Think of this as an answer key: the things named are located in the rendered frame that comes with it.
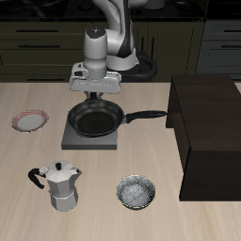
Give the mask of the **black frying pan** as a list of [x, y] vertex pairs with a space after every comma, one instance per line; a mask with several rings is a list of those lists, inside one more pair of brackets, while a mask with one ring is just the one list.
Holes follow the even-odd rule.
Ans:
[[86, 100], [73, 107], [68, 114], [68, 124], [81, 137], [105, 137], [122, 124], [137, 119], [165, 117], [166, 111], [147, 110], [125, 114], [115, 103], [106, 100]]

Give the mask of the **dark kitchen cupboards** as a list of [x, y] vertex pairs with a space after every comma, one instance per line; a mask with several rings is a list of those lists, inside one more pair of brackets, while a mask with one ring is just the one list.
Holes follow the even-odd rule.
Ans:
[[[241, 38], [241, 0], [235, 2], [233, 16], [216, 0], [132, 9], [135, 47], [157, 64], [153, 81], [196, 73], [207, 21], [219, 19], [229, 39]], [[84, 33], [91, 25], [108, 26], [92, 0], [0, 0], [0, 82], [68, 82], [72, 65], [84, 60]]]

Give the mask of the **dark wooden cabinet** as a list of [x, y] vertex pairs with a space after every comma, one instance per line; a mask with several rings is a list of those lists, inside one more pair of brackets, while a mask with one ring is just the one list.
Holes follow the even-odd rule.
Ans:
[[241, 93], [228, 75], [171, 77], [166, 126], [184, 177], [180, 201], [241, 201]]

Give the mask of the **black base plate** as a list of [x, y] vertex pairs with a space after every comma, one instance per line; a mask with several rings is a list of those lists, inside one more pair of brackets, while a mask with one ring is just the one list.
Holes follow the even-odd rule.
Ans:
[[121, 81], [125, 83], [151, 82], [157, 74], [156, 63], [144, 51], [137, 51], [139, 63], [132, 69], [120, 71]]

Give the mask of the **silver moka pot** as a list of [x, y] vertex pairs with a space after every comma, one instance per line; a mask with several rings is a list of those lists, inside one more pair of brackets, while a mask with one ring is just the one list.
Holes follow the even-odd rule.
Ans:
[[59, 212], [68, 212], [77, 205], [78, 193], [74, 184], [81, 174], [82, 171], [71, 163], [59, 160], [51, 163], [47, 168], [31, 169], [28, 172], [28, 178], [40, 189], [44, 189], [44, 185], [40, 183], [37, 176], [45, 178], [49, 185], [53, 207]]

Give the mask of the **grey speckled bowl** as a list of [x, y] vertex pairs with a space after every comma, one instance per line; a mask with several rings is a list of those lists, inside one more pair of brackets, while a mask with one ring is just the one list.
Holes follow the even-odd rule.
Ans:
[[156, 188], [153, 182], [144, 176], [129, 175], [117, 184], [116, 196], [126, 208], [137, 211], [153, 202]]

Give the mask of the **white plate with red rim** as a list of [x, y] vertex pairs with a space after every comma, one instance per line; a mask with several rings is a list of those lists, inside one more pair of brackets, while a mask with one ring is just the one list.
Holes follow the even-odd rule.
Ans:
[[48, 120], [45, 111], [30, 109], [17, 114], [11, 121], [11, 127], [18, 132], [31, 133], [42, 128]]

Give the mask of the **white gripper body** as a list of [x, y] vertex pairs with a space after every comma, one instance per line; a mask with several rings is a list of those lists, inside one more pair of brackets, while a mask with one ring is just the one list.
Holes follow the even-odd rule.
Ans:
[[69, 89], [74, 91], [119, 93], [121, 74], [118, 72], [107, 72], [103, 79], [90, 80], [80, 76], [72, 76]]

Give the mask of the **dark grey stove plate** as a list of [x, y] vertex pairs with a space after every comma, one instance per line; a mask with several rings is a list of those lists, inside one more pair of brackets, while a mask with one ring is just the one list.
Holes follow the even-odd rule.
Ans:
[[74, 132], [66, 123], [61, 142], [63, 150], [116, 150], [118, 131], [104, 137], [84, 138]]

